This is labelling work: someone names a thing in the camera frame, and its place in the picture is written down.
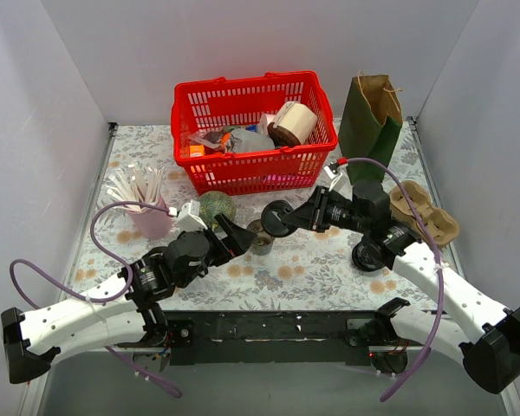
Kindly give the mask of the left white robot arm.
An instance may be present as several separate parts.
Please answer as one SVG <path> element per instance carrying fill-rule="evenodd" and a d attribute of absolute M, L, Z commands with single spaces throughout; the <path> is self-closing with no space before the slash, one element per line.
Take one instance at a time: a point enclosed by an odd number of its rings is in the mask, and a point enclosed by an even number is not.
<path fill-rule="evenodd" d="M 209 269 L 242 256 L 257 236 L 223 214 L 216 219 L 223 237 L 210 228 L 183 231 L 91 289 L 48 307 L 2 312 L 10 383 L 36 379 L 60 361 L 95 348 L 160 345 L 175 327 L 159 301 L 206 276 Z"/>

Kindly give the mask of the black cup lid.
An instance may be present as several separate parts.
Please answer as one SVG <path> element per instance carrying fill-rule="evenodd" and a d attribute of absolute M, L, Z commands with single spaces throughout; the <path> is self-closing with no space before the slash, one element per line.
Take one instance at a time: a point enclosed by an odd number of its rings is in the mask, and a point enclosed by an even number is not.
<path fill-rule="evenodd" d="M 272 237 L 282 238 L 293 234 L 297 228 L 283 222 L 282 217 L 293 211 L 284 200 L 275 200 L 265 206 L 261 215 L 263 230 Z"/>

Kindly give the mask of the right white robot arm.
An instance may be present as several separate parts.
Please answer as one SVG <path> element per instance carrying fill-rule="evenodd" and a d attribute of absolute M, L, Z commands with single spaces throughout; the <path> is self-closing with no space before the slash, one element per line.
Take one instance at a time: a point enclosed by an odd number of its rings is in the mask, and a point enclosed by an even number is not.
<path fill-rule="evenodd" d="M 287 234 L 334 226 L 359 232 L 354 263 L 361 270 L 385 266 L 430 296 L 459 326 L 452 351 L 488 393 L 501 393 L 520 375 L 520 307 L 509 309 L 473 287 L 437 259 L 407 224 L 394 219 L 390 198 L 377 181 L 362 180 L 351 198 L 318 186 L 297 208 L 285 204 L 278 217 Z"/>

